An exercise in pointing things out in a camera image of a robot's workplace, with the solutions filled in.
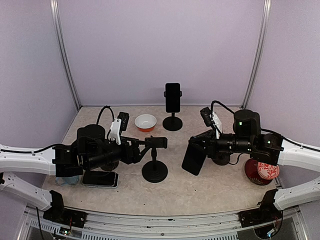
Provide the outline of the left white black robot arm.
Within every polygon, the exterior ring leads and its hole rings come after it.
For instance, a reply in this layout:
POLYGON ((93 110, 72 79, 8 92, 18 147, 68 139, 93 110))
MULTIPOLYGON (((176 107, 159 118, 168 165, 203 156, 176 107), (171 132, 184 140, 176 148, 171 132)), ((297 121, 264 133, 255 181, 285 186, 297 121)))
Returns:
POLYGON ((77 130, 71 145, 53 144, 42 149, 0 147, 0 188, 27 200, 40 210, 48 211, 63 223, 70 218, 63 197, 54 190, 43 190, 24 181, 15 180, 11 172, 38 173, 58 178, 81 176, 87 171, 116 162, 136 164, 152 147, 152 138, 139 140, 117 135, 106 138, 105 129, 89 124, 77 130))

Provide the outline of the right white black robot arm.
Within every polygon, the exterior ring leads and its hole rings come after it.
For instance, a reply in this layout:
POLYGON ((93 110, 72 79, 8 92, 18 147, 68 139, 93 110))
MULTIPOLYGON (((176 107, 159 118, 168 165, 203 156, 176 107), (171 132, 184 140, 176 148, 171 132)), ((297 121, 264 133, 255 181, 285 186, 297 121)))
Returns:
POLYGON ((188 141, 182 168, 197 176, 206 158, 218 165, 227 165, 234 153, 249 154, 259 163, 272 166, 293 166, 312 171, 320 170, 320 150, 294 142, 279 133, 261 129, 260 115, 242 109, 233 113, 233 133, 223 133, 218 116, 208 107, 200 114, 210 130, 188 141))

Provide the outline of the black teal phone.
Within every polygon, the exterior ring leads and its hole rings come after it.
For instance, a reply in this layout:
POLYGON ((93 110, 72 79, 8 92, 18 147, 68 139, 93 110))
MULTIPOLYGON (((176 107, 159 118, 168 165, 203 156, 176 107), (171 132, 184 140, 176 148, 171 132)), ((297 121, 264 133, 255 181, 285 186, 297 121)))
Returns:
POLYGON ((165 111, 167 113, 179 113, 181 109, 181 85, 179 83, 166 83, 165 84, 165 111))

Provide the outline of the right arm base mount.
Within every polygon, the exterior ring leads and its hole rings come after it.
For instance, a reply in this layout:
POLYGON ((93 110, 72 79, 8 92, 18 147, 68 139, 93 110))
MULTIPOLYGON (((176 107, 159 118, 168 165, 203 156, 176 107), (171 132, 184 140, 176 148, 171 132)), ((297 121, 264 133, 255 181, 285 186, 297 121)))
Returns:
POLYGON ((263 196, 258 208, 240 211, 238 213, 242 228, 251 227, 275 221, 283 217, 283 211, 275 207, 275 195, 278 189, 269 190, 263 196))

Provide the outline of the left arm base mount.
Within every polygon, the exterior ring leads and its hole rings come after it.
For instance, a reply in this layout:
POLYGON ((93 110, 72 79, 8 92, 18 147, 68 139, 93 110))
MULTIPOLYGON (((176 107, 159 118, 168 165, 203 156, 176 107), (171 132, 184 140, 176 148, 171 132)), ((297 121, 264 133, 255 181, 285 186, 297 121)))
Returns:
POLYGON ((66 208, 60 193, 54 190, 50 190, 49 193, 51 196, 50 208, 43 212, 43 218, 69 227, 83 229, 88 214, 84 211, 66 208))

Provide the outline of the black pole phone stand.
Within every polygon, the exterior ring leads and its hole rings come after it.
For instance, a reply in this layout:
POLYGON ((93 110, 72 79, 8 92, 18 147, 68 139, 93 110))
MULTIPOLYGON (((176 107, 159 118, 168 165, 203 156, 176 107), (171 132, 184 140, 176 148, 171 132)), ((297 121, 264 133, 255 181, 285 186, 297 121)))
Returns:
POLYGON ((168 147, 168 139, 166 137, 147 137, 144 140, 144 151, 147 153, 151 150, 152 160, 147 162, 142 168, 143 178, 150 183, 160 183, 168 175, 167 166, 157 160, 157 149, 166 149, 168 147))
POLYGON ((183 122, 180 118, 176 117, 175 113, 173 112, 171 116, 166 117, 163 120, 162 126, 168 131, 175 132, 183 127, 183 122))

